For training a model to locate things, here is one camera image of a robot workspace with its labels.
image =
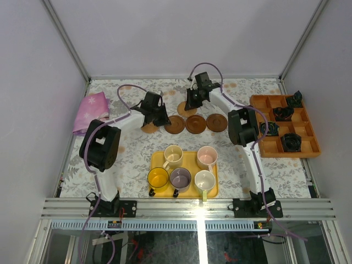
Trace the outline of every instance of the purple mug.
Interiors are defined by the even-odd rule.
[[[171,172],[170,182],[174,190],[174,198],[176,198],[179,193],[184,193],[188,190],[191,184],[192,176],[191,173],[185,168],[176,168]]]

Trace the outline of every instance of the brown plate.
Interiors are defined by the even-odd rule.
[[[192,115],[186,120],[186,128],[192,134],[200,134],[207,127],[207,122],[200,115]]]
[[[197,113],[197,108],[185,111],[186,102],[182,102],[177,107],[177,112],[182,117],[190,117]]]
[[[169,117],[171,125],[165,125],[164,128],[170,134],[179,134],[185,129],[185,120],[179,115],[172,115]]]
[[[144,132],[144,133],[147,133],[147,134],[153,134],[154,132],[156,132],[159,128],[157,126],[155,126],[153,123],[149,123],[145,126],[143,126],[141,128],[141,130]]]
[[[227,120],[222,114],[211,114],[207,118],[207,127],[213,132],[222,132],[227,128]]]

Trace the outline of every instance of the white mug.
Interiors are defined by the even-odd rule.
[[[176,145],[168,146],[164,151],[165,163],[163,168],[167,171],[170,168],[178,168],[182,166],[183,151],[182,148]]]
[[[214,188],[216,178],[209,170],[201,170],[194,177],[194,184],[202,196],[203,202],[207,201],[207,194]]]
[[[201,147],[197,152],[197,165],[201,169],[213,172],[213,167],[218,160],[218,152],[211,146]]]

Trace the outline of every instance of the table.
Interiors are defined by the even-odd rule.
[[[168,80],[93,80],[89,94],[103,91],[110,99],[110,117],[127,110],[118,100],[116,90],[121,84],[135,84],[149,91],[163,91],[168,115],[177,114],[177,106],[186,99],[186,89],[190,83],[182,79]],[[224,89],[242,104],[249,104],[253,94],[280,94],[276,79],[225,79]],[[144,98],[144,92],[133,87],[124,87],[121,96],[128,105],[133,106]],[[205,119],[213,113],[222,111],[208,102],[197,110]],[[94,178],[84,166],[78,152],[83,137],[76,137],[68,166],[64,171],[60,197],[85,197],[96,191]],[[228,130],[214,133],[206,129],[200,135],[193,135],[186,129],[178,135],[167,133],[164,127],[154,134],[145,134],[140,129],[124,133],[120,139],[117,160],[111,168],[115,182],[124,198],[148,197],[147,174],[150,158],[155,151],[162,151],[169,145],[179,145],[184,151],[196,151],[201,146],[210,145],[219,154],[218,177],[219,194],[217,198],[247,198],[249,181],[246,168],[239,153],[229,139]],[[310,198],[301,160],[298,158],[262,158],[264,171],[277,198]]]

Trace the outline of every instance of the leaf pattern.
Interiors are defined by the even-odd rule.
[[[106,98],[110,99],[110,118],[116,118],[127,111],[117,97],[117,87],[121,84],[140,85],[153,92],[162,91],[169,116],[178,114],[177,106],[185,101],[186,89],[190,86],[187,80],[180,79],[94,80],[90,85],[89,94],[101,91],[105,93]],[[143,99],[144,92],[134,87],[127,88],[121,89],[121,96],[128,105],[133,106]],[[280,94],[276,79],[225,79],[224,90],[243,104],[249,104],[249,98],[253,94]],[[204,118],[213,113],[222,111],[207,101],[197,110],[197,114]],[[94,179],[78,155],[82,141],[83,137],[78,136],[75,139],[68,168],[64,172],[61,197],[85,197],[88,193],[96,191]],[[151,155],[169,145],[179,145],[184,151],[196,151],[205,145],[213,146],[219,154],[217,198],[249,197],[246,167],[239,149],[230,142],[227,129],[221,133],[206,129],[200,135],[193,135],[185,129],[178,135],[171,135],[164,127],[154,134],[145,134],[140,129],[122,131],[119,146],[124,151],[119,151],[111,168],[122,197],[148,197],[147,174]],[[305,172],[298,159],[263,158],[262,163],[278,198],[310,197]]]

